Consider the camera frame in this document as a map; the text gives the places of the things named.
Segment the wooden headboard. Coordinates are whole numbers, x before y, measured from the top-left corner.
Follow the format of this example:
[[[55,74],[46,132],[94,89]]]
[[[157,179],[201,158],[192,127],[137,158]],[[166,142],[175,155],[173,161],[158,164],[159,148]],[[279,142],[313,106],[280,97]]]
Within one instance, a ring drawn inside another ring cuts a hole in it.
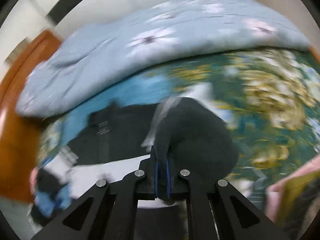
[[[35,66],[49,59],[61,41],[49,30],[38,35],[1,81],[1,196],[31,203],[29,176],[36,166],[41,121],[23,118],[15,107],[25,80]]]

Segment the teal floral bed blanket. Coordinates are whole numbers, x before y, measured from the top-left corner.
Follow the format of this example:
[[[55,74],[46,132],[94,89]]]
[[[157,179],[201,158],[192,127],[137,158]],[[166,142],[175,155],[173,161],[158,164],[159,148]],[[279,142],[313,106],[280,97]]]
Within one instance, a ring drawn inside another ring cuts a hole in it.
[[[221,118],[238,151],[225,176],[250,201],[264,206],[268,186],[319,154],[319,64],[309,53],[261,49],[199,56],[147,69],[80,104],[46,133],[50,154],[31,174],[35,191],[57,193],[78,178],[62,165],[42,187],[40,171],[110,106],[153,105],[192,98]],[[69,186],[71,200],[74,192]]]

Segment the white black-striped wardrobe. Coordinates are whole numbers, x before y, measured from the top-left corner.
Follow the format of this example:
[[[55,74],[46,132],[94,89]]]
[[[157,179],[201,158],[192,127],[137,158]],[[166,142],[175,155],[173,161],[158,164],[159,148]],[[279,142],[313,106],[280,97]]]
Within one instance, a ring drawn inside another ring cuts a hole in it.
[[[91,22],[110,22],[140,8],[167,0],[8,0],[1,9],[1,75],[20,43],[45,29],[59,37]]]

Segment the light blue floral quilt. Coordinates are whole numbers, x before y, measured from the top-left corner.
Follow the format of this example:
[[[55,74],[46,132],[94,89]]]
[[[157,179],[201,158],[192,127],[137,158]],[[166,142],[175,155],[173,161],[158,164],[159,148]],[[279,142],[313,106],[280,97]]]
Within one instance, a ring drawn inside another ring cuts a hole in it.
[[[306,50],[309,41],[285,16],[255,0],[167,1],[76,30],[28,75],[16,112],[62,114],[156,64],[255,47]]]

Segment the black and white fleece jacket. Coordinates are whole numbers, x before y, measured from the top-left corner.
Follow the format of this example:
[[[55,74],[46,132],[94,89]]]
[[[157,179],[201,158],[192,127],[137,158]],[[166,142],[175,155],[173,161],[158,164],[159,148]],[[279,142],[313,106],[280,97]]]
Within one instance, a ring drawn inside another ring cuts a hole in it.
[[[167,159],[195,172],[206,188],[227,176],[238,159],[225,122],[195,99],[110,106],[92,113],[88,126],[41,169],[41,186],[55,183],[62,165],[70,174],[79,171],[69,183],[75,202],[96,183],[121,181],[152,155],[157,164],[155,199],[162,200],[176,200],[168,196]]]

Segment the blue fleece garment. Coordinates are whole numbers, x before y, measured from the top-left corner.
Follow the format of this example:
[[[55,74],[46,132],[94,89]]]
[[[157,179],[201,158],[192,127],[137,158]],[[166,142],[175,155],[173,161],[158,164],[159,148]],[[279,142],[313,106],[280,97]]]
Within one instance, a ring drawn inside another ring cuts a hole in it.
[[[52,218],[58,211],[64,211],[72,203],[69,186],[63,185],[57,193],[35,191],[34,207],[44,218]]]

